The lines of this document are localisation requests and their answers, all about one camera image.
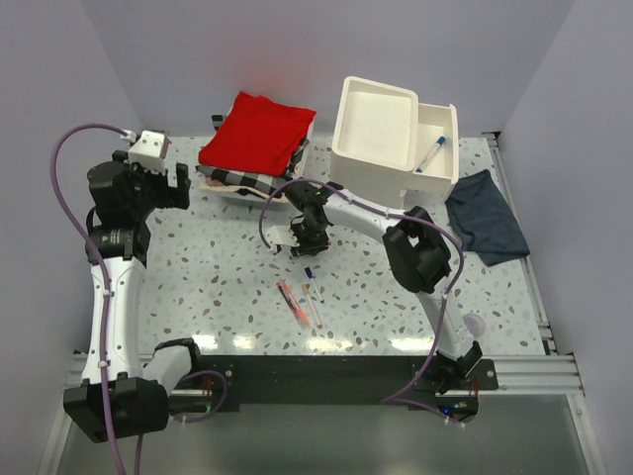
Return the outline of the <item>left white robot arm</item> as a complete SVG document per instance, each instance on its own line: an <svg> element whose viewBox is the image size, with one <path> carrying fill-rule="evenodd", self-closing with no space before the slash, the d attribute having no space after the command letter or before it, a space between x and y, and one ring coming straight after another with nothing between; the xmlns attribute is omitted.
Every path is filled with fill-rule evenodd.
<svg viewBox="0 0 633 475"><path fill-rule="evenodd" d="M88 173L94 206L88 216L86 254L94 290L90 346L78 386L63 393L63 407L96 443L165 429L169 396L179 384L205 376L200 349L190 338L160 343L148 363L138 350L138 306L156 209L189 207L188 167L177 164L168 183L165 152L117 150Z"/></svg>

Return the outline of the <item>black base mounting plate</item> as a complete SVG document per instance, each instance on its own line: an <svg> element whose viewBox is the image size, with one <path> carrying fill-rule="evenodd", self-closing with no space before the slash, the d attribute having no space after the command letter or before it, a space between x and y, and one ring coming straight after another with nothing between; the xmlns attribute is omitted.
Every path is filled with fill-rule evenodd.
<svg viewBox="0 0 633 475"><path fill-rule="evenodd" d="M441 414L468 419L481 391L495 391L494 362L480 360L466 375L441 355L408 356L199 356L196 373L217 371L214 385L227 391L223 411L242 405L377 405L410 398Z"/></svg>

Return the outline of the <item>blue cap white marker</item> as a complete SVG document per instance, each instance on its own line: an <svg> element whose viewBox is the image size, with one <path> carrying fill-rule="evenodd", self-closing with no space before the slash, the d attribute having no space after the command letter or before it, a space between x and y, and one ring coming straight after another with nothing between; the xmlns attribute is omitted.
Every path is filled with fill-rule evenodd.
<svg viewBox="0 0 633 475"><path fill-rule="evenodd" d="M424 157L418 161L418 164L415 168L416 173L422 173L430 163L434 161L439 161L440 159L444 158L445 142L446 138L444 136L440 136L435 141L435 143L430 147Z"/></svg>

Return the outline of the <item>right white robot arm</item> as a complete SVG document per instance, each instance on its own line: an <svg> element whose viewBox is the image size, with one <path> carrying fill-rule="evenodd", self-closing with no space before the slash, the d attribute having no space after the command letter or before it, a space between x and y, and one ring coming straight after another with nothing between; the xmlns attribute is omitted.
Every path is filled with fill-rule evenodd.
<svg viewBox="0 0 633 475"><path fill-rule="evenodd" d="M397 393L399 396L421 379L435 384L436 392L444 394L451 388L464 388L475 378L483 353L452 296L464 270L464 252L433 223L426 210L391 210L333 182L309 179L288 182L282 194L301 214L290 224L293 256L315 256L327 250L327 229L346 227L380 243L397 283L419 300L434 341L422 367Z"/></svg>

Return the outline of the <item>beige folded cloth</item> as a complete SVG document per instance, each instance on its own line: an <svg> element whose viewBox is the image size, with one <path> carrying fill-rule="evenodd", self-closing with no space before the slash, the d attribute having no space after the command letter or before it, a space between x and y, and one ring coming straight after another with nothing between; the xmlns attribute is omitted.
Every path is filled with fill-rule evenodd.
<svg viewBox="0 0 633 475"><path fill-rule="evenodd" d="M196 171L204 179L201 185L202 190L250 202L263 202L278 187L299 178L297 173L292 173L290 170L286 170L281 176L271 176L197 165Z"/></svg>

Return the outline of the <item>small clear plastic cup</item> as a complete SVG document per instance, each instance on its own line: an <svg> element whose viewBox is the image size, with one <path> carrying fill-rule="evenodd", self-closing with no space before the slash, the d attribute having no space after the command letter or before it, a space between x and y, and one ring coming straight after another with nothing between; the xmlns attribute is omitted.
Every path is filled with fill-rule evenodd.
<svg viewBox="0 0 633 475"><path fill-rule="evenodd" d="M486 333L486 322L477 314L467 314L463 317L464 323L474 339L480 339Z"/></svg>

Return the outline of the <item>brown cap white marker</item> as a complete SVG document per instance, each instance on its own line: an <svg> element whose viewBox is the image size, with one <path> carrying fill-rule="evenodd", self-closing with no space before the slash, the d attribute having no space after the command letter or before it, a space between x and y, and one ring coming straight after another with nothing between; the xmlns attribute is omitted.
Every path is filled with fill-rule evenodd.
<svg viewBox="0 0 633 475"><path fill-rule="evenodd" d="M302 284L302 291L303 291L305 299L306 299L306 301L308 303L308 306L309 306L311 315L313 317L313 320L316 323L316 327L318 329L322 330L323 324L322 324L320 316L319 316L319 314L317 312L317 308L315 307L315 302L314 302L314 300L312 298L312 295L311 295L310 288L309 288L308 284Z"/></svg>

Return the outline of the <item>red folded t-shirt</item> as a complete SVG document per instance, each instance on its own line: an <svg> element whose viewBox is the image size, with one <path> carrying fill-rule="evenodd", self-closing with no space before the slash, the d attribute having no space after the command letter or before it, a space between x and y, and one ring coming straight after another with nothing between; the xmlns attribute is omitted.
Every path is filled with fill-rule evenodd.
<svg viewBox="0 0 633 475"><path fill-rule="evenodd" d="M240 92L199 163L214 168L280 176L307 137L317 112Z"/></svg>

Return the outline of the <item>black white checkered cloth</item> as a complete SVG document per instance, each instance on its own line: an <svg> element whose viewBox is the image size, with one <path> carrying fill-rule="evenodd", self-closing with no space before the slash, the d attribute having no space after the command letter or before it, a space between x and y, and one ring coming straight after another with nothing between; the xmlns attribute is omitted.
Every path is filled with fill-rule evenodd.
<svg viewBox="0 0 633 475"><path fill-rule="evenodd" d="M196 170L218 191L268 197L302 173L313 122L266 114L213 115L215 135L198 154Z"/></svg>

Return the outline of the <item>small blue pen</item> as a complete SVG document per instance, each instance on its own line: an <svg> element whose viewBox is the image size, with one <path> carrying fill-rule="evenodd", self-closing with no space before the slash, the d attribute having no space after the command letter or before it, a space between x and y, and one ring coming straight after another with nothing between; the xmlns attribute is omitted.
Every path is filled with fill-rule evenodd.
<svg viewBox="0 0 633 475"><path fill-rule="evenodd" d="M309 267L305 267L304 271L305 271L305 273L306 273L306 275L307 275L312 287L314 288L314 291L315 291L315 293L317 295L318 301L323 304L324 303L324 297L322 296L322 294L320 292L320 289L319 289L319 287L317 285L317 281L315 279L315 276L314 276L312 270Z"/></svg>

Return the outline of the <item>dark blue cloth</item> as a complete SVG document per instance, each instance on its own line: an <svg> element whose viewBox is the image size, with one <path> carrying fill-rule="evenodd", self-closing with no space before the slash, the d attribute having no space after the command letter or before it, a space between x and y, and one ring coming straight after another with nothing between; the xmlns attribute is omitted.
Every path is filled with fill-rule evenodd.
<svg viewBox="0 0 633 475"><path fill-rule="evenodd" d="M474 252L486 266L530 254L516 217L487 169L461 178L445 205L462 248Z"/></svg>

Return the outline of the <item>red orange marker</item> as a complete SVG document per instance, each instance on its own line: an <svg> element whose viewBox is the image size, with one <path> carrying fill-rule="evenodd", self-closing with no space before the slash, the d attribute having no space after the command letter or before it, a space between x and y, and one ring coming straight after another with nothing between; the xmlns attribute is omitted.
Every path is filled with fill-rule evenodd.
<svg viewBox="0 0 633 475"><path fill-rule="evenodd" d="M284 280L278 281L276 283L276 286L282 294L287 306L293 313L298 324L301 325L303 328L307 328L310 325L310 322L305 312L302 310L296 298L294 297L291 288Z"/></svg>

